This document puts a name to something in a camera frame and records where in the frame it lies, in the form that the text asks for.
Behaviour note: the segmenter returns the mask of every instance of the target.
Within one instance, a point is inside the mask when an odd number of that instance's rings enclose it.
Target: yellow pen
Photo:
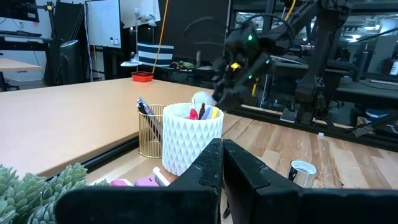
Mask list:
[[[213,107],[213,111],[211,112],[211,118],[215,119],[217,117],[217,114],[218,114],[218,108]]]

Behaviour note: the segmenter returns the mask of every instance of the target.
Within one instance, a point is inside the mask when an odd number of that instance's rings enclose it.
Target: pink eraser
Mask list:
[[[134,186],[136,187],[158,187],[159,185],[152,177],[144,177],[135,181]]]
[[[126,179],[116,179],[111,181],[111,186],[128,187],[133,186],[133,184]]]

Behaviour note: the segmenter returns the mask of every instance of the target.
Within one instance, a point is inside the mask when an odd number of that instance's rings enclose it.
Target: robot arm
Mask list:
[[[320,94],[318,87],[322,82],[319,78],[322,78],[336,30],[344,24],[351,8],[351,0],[308,0],[288,21],[262,36],[257,34],[248,19],[226,39],[228,58],[219,69],[222,75],[213,79],[216,83],[213,98],[218,102],[217,106],[230,110],[250,98],[257,78],[271,71],[271,55],[285,54],[294,37],[316,16],[318,38],[313,60],[309,62],[307,75],[295,90],[297,101],[313,103]]]

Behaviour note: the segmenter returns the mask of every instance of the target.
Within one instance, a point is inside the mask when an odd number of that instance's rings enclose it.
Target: red pen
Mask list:
[[[195,109],[191,109],[189,113],[189,119],[198,119],[198,112]]]

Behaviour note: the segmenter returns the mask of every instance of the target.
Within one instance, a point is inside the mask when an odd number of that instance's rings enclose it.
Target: green plant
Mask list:
[[[12,168],[0,165],[0,224],[56,224],[53,208],[67,192],[86,186],[87,169],[69,165],[59,176],[26,174],[21,180]],[[95,186],[109,185],[106,180]]]

